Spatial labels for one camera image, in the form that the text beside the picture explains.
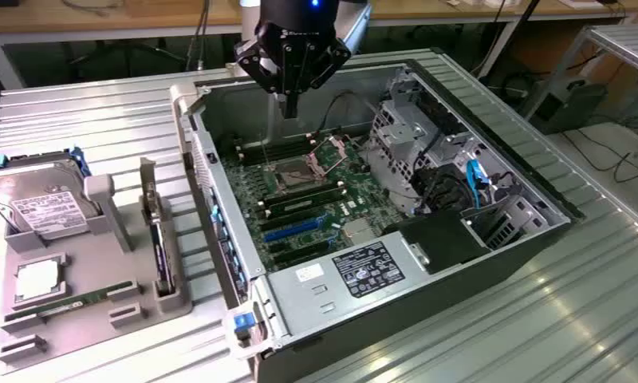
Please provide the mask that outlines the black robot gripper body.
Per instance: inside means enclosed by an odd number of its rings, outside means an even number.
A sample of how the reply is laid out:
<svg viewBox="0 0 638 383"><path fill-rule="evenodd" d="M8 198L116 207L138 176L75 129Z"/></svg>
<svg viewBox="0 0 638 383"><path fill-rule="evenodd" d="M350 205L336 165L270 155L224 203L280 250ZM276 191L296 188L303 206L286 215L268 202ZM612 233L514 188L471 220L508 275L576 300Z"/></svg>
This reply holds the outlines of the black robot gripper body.
<svg viewBox="0 0 638 383"><path fill-rule="evenodd" d="M283 69L284 88L291 91L294 66L308 41L336 37L338 1L279 0L262 2L258 42Z"/></svg>

